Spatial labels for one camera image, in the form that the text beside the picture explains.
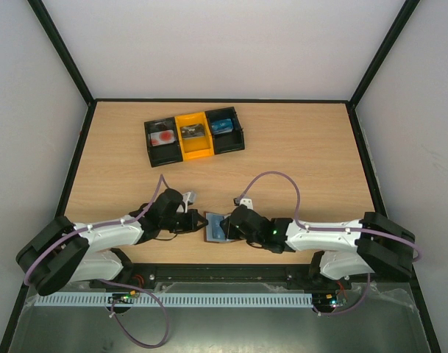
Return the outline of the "brown leather card holder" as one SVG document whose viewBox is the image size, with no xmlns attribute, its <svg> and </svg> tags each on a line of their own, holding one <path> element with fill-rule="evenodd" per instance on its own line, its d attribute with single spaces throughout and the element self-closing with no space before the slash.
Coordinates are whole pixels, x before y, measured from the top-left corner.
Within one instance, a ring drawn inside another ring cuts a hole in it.
<svg viewBox="0 0 448 353">
<path fill-rule="evenodd" d="M 229 214 L 218 214 L 205 212 L 207 226 L 205 227 L 205 241 L 208 243 L 231 243 L 232 239 L 228 239 L 220 223 L 228 218 Z"/>
</svg>

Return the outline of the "blue VIP card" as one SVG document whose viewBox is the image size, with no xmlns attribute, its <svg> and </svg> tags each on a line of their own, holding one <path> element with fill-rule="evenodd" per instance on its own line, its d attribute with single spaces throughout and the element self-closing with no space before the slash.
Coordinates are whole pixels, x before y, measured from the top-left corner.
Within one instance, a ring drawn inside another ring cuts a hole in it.
<svg viewBox="0 0 448 353">
<path fill-rule="evenodd" d="M 221 222 L 225 219 L 223 215 L 212 215 L 210 218 L 211 238 L 217 241 L 226 240 L 224 230 L 221 228 Z"/>
</svg>

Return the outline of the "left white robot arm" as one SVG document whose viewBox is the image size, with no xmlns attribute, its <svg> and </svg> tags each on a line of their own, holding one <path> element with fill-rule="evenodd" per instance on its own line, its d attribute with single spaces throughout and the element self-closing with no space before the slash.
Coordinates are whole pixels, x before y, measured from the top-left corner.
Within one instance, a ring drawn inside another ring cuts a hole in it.
<svg viewBox="0 0 448 353">
<path fill-rule="evenodd" d="M 68 283 L 93 279 L 127 280 L 131 261 L 120 248 L 155 239 L 162 231 L 197 232 L 207 219 L 191 208 L 195 194 L 165 189 L 151 203 L 120 218 L 99 223 L 73 223 L 58 216 L 16 255 L 28 285 L 41 296 Z"/>
</svg>

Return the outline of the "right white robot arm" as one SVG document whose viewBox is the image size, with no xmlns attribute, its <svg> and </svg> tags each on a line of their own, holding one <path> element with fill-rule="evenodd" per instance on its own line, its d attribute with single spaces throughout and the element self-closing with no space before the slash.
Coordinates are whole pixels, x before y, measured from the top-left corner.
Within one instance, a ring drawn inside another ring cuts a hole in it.
<svg viewBox="0 0 448 353">
<path fill-rule="evenodd" d="M 218 225 L 226 240 L 243 240 L 275 254 L 312 250 L 309 279 L 317 288 L 358 274 L 407 282 L 419 254 L 412 232 L 376 212 L 353 221 L 310 223 L 267 219 L 240 205 Z"/>
</svg>

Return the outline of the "black grey card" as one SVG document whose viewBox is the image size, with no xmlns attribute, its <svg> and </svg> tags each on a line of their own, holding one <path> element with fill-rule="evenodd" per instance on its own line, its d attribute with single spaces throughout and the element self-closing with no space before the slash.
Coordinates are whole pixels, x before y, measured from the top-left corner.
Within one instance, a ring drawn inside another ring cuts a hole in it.
<svg viewBox="0 0 448 353">
<path fill-rule="evenodd" d="M 206 135 L 205 127 L 202 124 L 192 124 L 180 127 L 183 140 L 201 138 Z"/>
</svg>

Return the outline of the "red white card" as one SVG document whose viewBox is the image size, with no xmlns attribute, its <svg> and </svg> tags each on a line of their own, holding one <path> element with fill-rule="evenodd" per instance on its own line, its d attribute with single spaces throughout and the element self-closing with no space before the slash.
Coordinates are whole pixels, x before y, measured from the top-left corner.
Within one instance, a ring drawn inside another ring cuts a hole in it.
<svg viewBox="0 0 448 353">
<path fill-rule="evenodd" d="M 149 134 L 150 143 L 153 147 L 164 146 L 176 142 L 174 130 L 167 129 Z"/>
</svg>

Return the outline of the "blue card in bin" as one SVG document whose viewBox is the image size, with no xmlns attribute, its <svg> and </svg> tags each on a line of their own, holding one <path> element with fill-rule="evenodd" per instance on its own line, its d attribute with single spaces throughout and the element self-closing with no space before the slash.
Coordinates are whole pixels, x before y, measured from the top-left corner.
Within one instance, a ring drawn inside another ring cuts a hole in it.
<svg viewBox="0 0 448 353">
<path fill-rule="evenodd" d="M 212 121 L 210 128 L 214 135 L 220 135 L 233 131 L 234 126 L 231 118 L 220 119 L 217 121 Z"/>
</svg>

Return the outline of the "yellow middle bin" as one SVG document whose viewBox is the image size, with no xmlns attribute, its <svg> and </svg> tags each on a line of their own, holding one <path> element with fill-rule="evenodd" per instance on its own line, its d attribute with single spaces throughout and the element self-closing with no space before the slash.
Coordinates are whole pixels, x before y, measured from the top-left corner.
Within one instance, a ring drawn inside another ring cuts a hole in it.
<svg viewBox="0 0 448 353">
<path fill-rule="evenodd" d="M 174 119 L 185 162 L 212 157 L 215 154 L 205 112 L 177 115 Z"/>
</svg>

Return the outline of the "left black bin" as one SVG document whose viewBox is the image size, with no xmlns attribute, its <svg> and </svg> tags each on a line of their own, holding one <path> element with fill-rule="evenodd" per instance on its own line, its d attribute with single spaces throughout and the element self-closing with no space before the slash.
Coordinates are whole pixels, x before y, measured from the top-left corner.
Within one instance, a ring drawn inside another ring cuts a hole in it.
<svg viewBox="0 0 448 353">
<path fill-rule="evenodd" d="M 174 117 L 143 123 L 146 150 L 151 167 L 183 161 L 177 125 Z"/>
</svg>

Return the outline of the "black bin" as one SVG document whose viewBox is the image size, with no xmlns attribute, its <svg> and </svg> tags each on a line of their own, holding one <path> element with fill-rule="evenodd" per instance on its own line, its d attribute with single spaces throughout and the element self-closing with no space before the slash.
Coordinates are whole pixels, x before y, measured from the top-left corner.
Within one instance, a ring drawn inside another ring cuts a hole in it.
<svg viewBox="0 0 448 353">
<path fill-rule="evenodd" d="M 234 107 L 205 111 L 214 154 L 245 149 L 243 128 Z"/>
<path fill-rule="evenodd" d="M 177 125 L 174 117 L 143 123 L 146 150 L 151 167 L 183 161 Z"/>
</svg>

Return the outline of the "right black bin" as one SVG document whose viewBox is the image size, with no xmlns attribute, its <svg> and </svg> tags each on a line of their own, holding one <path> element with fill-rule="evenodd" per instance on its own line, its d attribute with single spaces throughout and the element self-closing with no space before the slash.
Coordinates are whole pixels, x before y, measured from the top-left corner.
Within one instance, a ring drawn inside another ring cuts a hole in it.
<svg viewBox="0 0 448 353">
<path fill-rule="evenodd" d="M 234 107 L 205 111 L 214 154 L 245 149 L 243 128 Z"/>
</svg>

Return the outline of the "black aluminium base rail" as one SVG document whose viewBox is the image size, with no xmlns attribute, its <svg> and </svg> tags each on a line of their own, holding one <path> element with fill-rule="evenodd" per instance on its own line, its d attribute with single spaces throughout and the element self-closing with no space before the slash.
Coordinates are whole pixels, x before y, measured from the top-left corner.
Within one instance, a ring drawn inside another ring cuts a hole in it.
<svg viewBox="0 0 448 353">
<path fill-rule="evenodd" d="M 152 289 L 160 283 L 265 283 L 289 290 L 322 292 L 352 287 L 345 279 L 331 280 L 315 273 L 311 265 L 210 265 L 138 263 L 112 281 Z"/>
</svg>

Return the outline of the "black enclosure frame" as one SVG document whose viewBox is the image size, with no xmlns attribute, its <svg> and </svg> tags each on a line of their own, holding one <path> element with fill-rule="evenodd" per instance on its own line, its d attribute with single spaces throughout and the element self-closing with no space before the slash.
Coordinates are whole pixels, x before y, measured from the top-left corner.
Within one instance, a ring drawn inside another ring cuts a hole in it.
<svg viewBox="0 0 448 353">
<path fill-rule="evenodd" d="M 374 167 L 371 161 L 371 157 L 368 154 L 368 148 L 366 147 L 366 141 L 361 132 L 360 122 L 356 113 L 356 107 L 360 103 L 364 93 L 367 91 L 372 80 L 375 78 L 379 68 L 383 64 L 385 58 L 388 56 L 391 48 L 395 44 L 397 38 L 402 33 L 408 20 L 414 13 L 414 10 L 418 6 L 418 1 L 404 1 L 401 9 L 399 10 L 394 22 L 390 26 L 387 34 L 385 35 L 379 49 L 374 55 L 369 67 L 366 69 L 363 78 L 349 100 L 323 100 L 323 99 L 112 99 L 112 102 L 181 102 L 181 103 L 278 103 L 278 104 L 345 104 L 349 116 L 349 121 L 352 126 L 352 131 L 355 137 L 355 141 L 360 155 L 360 160 L 363 165 L 364 174 L 371 194 L 371 199 L 376 211 L 386 214 L 385 205 L 383 203 L 382 196 L 380 194 L 380 187 L 378 185 L 378 178 L 375 175 Z M 100 102 L 100 99 L 95 99 L 88 89 L 77 65 L 74 62 L 65 42 L 63 41 L 61 34 L 51 18 L 49 11 L 46 9 L 45 4 L 42 1 L 30 1 L 29 6 L 32 8 L 33 13 L 36 15 L 40 25 L 43 27 L 44 32 L 47 34 L 51 44 L 55 48 L 57 54 L 63 62 L 63 65 L 67 69 L 71 78 L 73 79 L 78 91 L 87 104 L 88 110 L 85 115 L 85 119 L 82 125 L 82 129 L 79 133 L 79 139 L 75 148 L 74 156 L 72 158 L 68 174 L 63 186 L 63 191 L 57 206 L 56 214 L 63 213 L 66 209 L 68 197 L 70 196 L 73 186 L 74 177 L 76 176 L 80 157 L 82 156 L 86 138 L 90 129 L 91 122 L 93 120 L 93 113 L 96 109 L 96 105 Z"/>
</svg>

